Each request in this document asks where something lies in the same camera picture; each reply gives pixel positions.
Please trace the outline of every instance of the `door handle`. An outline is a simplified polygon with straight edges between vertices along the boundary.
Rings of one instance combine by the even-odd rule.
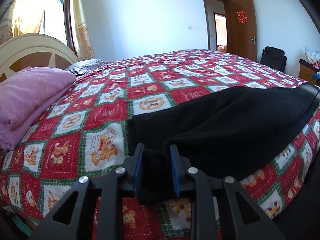
[[[253,39],[250,39],[253,41],[253,44],[256,44],[256,37],[253,37]]]

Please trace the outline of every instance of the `bed headboard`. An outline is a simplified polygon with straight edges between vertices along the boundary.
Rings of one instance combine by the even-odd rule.
[[[28,66],[65,69],[78,61],[70,48],[51,36],[19,35],[0,45],[0,82]]]

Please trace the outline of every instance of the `blue object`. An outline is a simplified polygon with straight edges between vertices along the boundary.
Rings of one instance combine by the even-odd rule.
[[[179,175],[178,175],[178,168],[176,164],[176,160],[174,158],[174,153],[172,149],[172,145],[170,145],[170,157],[171,157],[171,170],[172,170],[172,180],[173,180],[173,188],[176,196],[180,196],[180,188],[179,188]]]
[[[144,149],[144,145],[140,149],[140,154],[137,161],[136,170],[134,171],[134,186],[133,186],[133,192],[135,195],[137,195],[138,189],[140,187],[141,183],[141,177],[142,177],[142,152]]]
[[[320,78],[320,72],[318,72],[317,74],[313,74],[313,75],[311,76],[311,78],[314,79],[314,80]]]
[[[32,230],[17,216],[14,215],[11,217],[12,221],[16,224],[16,226],[27,236],[30,236]]]

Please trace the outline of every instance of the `red and white checkered bedspread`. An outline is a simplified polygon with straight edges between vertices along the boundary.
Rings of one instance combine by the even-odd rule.
[[[293,88],[301,83],[245,58],[210,50],[107,63],[77,79],[14,151],[0,153],[2,207],[38,224],[77,178],[98,177],[122,164],[129,154],[125,120],[133,115],[232,86]],[[270,218],[290,204],[303,184],[319,149],[319,119],[318,109],[283,152],[241,181]],[[188,239],[189,216],[188,199],[150,207],[124,199],[124,238]]]

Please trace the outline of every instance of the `sheer curtain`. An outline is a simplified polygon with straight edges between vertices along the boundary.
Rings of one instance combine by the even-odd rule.
[[[94,52],[81,0],[70,0],[70,14],[73,42],[79,60],[93,58]]]
[[[0,23],[0,44],[25,33],[38,33],[47,0],[15,0]]]

